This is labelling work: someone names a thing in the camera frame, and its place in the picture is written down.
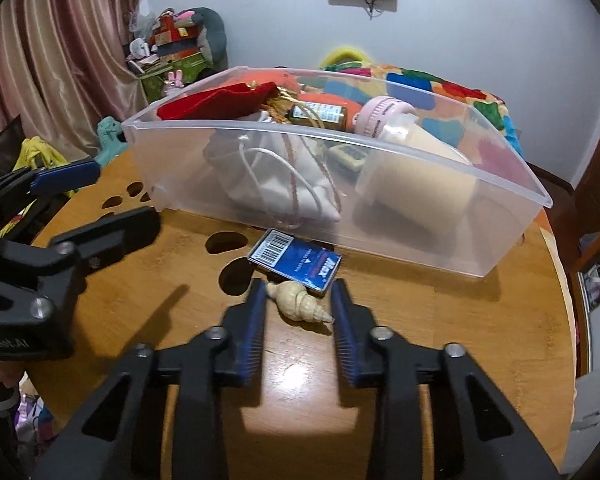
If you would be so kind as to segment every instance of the table hole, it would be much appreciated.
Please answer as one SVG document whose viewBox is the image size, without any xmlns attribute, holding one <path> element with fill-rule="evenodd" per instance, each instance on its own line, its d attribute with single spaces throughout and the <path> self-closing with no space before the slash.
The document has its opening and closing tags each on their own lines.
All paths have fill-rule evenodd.
<svg viewBox="0 0 600 480">
<path fill-rule="evenodd" d="M 110 196 L 102 203 L 102 208 L 109 209 L 110 207 L 115 207 L 120 204 L 122 204 L 121 196 Z"/>
<path fill-rule="evenodd" d="M 128 186 L 126 186 L 126 192 L 129 193 L 131 198 L 138 196 L 142 190 L 144 189 L 144 185 L 142 182 L 132 182 Z"/>
<path fill-rule="evenodd" d="M 243 248 L 249 241 L 243 234 L 233 231 L 223 231 L 211 235 L 205 243 L 206 252 L 220 254 Z"/>
<path fill-rule="evenodd" d="M 247 258 L 238 258 L 220 272 L 218 285 L 229 296 L 241 296 L 249 288 L 255 265 Z"/>
</svg>

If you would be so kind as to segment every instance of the conch shell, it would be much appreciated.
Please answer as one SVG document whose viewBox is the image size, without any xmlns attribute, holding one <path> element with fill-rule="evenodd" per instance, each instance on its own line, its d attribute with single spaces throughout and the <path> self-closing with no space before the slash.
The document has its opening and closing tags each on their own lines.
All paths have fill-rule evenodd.
<svg viewBox="0 0 600 480">
<path fill-rule="evenodd" d="M 267 295 L 276 301 L 282 314 L 293 321 L 333 323 L 317 300 L 310 296 L 304 285 L 298 282 L 267 283 Z"/>
</svg>

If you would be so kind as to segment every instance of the blue card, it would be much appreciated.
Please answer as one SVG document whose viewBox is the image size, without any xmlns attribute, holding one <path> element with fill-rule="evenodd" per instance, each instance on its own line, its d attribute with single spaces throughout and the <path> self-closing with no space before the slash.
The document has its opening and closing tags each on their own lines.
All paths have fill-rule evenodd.
<svg viewBox="0 0 600 480">
<path fill-rule="evenodd" d="M 276 229 L 269 229 L 248 258 L 280 276 L 324 292 L 331 284 L 342 256 Z"/>
</svg>

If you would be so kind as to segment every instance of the green box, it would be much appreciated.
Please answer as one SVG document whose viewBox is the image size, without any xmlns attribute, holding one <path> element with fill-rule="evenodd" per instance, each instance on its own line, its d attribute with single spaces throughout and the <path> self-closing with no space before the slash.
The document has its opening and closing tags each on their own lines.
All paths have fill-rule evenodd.
<svg viewBox="0 0 600 480">
<path fill-rule="evenodd" d="M 160 64 L 150 72 L 138 76 L 142 82 L 142 88 L 149 103 L 158 101 L 163 98 L 162 88 L 167 81 L 169 72 L 182 70 L 182 82 L 184 84 L 193 83 L 198 74 L 203 68 L 210 68 L 211 65 L 206 62 L 205 58 L 199 52 L 193 56 L 185 57 L 170 63 Z"/>
</svg>

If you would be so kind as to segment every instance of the barcode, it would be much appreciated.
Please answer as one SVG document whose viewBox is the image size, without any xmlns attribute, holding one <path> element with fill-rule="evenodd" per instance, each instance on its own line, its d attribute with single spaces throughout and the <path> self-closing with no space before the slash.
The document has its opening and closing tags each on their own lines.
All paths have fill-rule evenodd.
<svg viewBox="0 0 600 480">
<path fill-rule="evenodd" d="M 292 236 L 272 230 L 260 243 L 258 248 L 253 251 L 250 258 L 258 264 L 275 267 L 293 241 L 294 238 Z"/>
</svg>

